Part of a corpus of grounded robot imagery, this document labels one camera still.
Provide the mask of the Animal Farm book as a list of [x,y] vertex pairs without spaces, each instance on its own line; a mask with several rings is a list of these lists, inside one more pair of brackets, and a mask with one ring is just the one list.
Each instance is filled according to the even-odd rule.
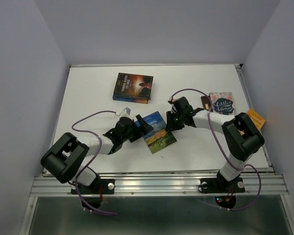
[[177,142],[172,132],[166,131],[166,123],[158,111],[146,116],[143,120],[153,128],[143,136],[152,154]]

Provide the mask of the blue sunset cover book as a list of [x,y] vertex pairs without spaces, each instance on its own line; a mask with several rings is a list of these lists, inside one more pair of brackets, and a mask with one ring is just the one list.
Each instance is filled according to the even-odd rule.
[[113,100],[116,101],[124,101],[124,102],[134,102],[134,103],[141,103],[141,104],[148,104],[147,99],[137,99],[137,98],[130,98],[130,97],[121,97],[121,96],[112,96]]

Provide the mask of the Three Days to See book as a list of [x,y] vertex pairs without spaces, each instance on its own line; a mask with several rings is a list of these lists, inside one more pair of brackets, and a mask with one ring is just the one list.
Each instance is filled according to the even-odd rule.
[[152,84],[153,76],[119,72],[113,95],[150,100]]

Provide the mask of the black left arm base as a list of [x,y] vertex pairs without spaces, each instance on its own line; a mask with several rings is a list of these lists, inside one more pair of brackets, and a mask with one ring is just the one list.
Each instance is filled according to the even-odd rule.
[[115,179],[101,178],[78,179],[78,190],[82,195],[114,194]]

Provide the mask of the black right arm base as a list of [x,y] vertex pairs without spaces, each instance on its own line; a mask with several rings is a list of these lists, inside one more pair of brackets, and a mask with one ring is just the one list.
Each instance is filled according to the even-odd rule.
[[240,175],[231,181],[227,181],[219,172],[213,178],[201,178],[197,186],[199,192],[208,193],[244,193],[245,186]]

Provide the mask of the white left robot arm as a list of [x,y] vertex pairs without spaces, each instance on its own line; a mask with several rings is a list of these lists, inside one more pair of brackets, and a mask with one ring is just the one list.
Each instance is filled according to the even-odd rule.
[[134,142],[153,131],[140,115],[135,122],[127,116],[120,117],[115,127],[99,136],[93,131],[72,129],[81,133],[92,134],[92,138],[78,138],[72,133],[64,133],[43,155],[40,164],[61,183],[69,181],[82,187],[89,193],[99,188],[99,175],[82,165],[85,157],[92,156],[93,161],[98,154],[111,155],[122,148],[126,141]]

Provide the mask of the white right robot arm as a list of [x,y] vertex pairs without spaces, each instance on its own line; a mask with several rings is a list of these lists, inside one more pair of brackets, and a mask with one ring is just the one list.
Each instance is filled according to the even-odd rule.
[[212,131],[218,146],[221,146],[215,133],[224,135],[230,154],[216,178],[216,187],[227,191],[233,186],[233,180],[243,171],[244,165],[265,143],[260,131],[246,113],[235,116],[209,112],[203,108],[194,109],[186,99],[181,97],[168,101],[171,110],[166,112],[166,131],[181,130],[185,126],[204,128]]

